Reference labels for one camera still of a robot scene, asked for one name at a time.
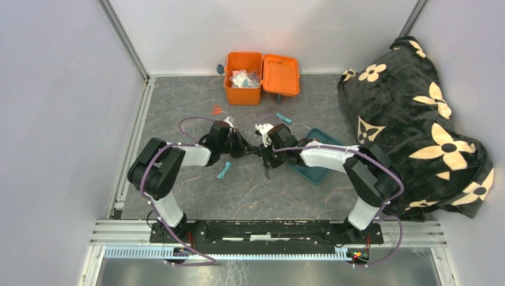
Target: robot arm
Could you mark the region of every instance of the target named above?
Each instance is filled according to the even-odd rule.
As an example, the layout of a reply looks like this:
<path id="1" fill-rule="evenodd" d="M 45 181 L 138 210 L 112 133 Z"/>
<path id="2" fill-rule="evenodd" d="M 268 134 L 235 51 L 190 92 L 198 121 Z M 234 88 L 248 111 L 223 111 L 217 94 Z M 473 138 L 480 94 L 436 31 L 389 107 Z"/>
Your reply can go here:
<path id="1" fill-rule="evenodd" d="M 180 167 L 211 166 L 221 154 L 230 154 L 234 158 L 257 154 L 269 169 L 277 168 L 285 161 L 300 166 L 325 167 L 346 173 L 359 195 L 345 221 L 356 235 L 370 225 L 381 205 L 398 189 L 392 177 L 356 156 L 356 153 L 365 153 L 397 174 L 388 156 L 375 144 L 336 147 L 311 139 L 298 141 L 283 124 L 257 125 L 256 129 L 262 136 L 263 144 L 252 147 L 230 122 L 216 120 L 199 144 L 178 143 L 162 153 L 156 161 L 158 166 L 153 166 L 149 174 L 144 174 L 158 150 L 167 145 L 159 138 L 152 138 L 130 168 L 128 180 L 139 189 L 142 177 L 146 175 L 145 194 L 150 196 L 160 216 L 174 228 L 185 220 L 183 211 L 170 192 Z"/>

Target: orange lid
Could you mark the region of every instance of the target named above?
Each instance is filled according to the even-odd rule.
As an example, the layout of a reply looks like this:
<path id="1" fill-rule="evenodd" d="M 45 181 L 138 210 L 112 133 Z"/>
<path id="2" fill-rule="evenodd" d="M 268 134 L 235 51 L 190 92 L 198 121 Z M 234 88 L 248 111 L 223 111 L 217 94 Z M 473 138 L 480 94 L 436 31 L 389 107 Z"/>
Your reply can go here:
<path id="1" fill-rule="evenodd" d="M 294 97 L 300 92 L 298 62 L 282 55 L 265 55 L 263 89 L 273 94 Z"/>

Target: orange container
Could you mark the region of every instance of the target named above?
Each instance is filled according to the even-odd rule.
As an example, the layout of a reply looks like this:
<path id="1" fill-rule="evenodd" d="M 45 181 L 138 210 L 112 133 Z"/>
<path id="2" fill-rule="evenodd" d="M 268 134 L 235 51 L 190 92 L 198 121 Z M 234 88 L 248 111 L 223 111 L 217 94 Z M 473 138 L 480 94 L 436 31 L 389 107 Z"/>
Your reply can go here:
<path id="1" fill-rule="evenodd" d="M 230 77 L 234 70 L 257 72 L 261 80 L 258 88 L 233 88 Z M 225 91 L 231 105 L 258 105 L 261 87 L 266 92 L 294 97 L 300 92 L 298 62 L 281 55 L 265 55 L 259 52 L 231 52 L 225 68 Z"/>

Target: black blanket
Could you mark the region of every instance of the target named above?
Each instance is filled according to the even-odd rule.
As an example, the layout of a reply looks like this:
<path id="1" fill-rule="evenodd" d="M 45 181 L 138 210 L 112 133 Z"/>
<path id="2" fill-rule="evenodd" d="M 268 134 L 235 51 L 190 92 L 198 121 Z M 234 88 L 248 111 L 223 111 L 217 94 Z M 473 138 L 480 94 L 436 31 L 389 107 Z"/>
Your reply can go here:
<path id="1" fill-rule="evenodd" d="M 396 163 L 405 192 L 385 209 L 425 220 L 443 209 L 473 218 L 488 194 L 493 166 L 484 146 L 454 130 L 432 61 L 414 37 L 338 83 L 339 101 L 359 143 L 377 143 Z"/>

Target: white panel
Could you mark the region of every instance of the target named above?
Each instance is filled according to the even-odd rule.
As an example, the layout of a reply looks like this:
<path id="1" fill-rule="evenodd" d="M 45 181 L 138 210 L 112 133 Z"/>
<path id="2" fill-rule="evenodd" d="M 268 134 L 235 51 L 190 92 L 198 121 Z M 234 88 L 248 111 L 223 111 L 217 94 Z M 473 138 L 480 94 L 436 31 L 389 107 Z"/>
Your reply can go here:
<path id="1" fill-rule="evenodd" d="M 0 1 L 0 285 L 76 285 L 143 80 L 97 1 Z"/>
<path id="2" fill-rule="evenodd" d="M 400 32 L 415 0 L 112 0 L 152 74 L 215 73 L 228 52 L 295 57 L 302 72 L 361 69 Z"/>
<path id="3" fill-rule="evenodd" d="M 429 1 L 412 35 L 435 63 L 459 130 L 491 154 L 494 184 L 474 219 L 438 212 L 461 286 L 503 285 L 505 25 L 503 1 Z M 479 259 L 483 253 L 490 253 Z"/>

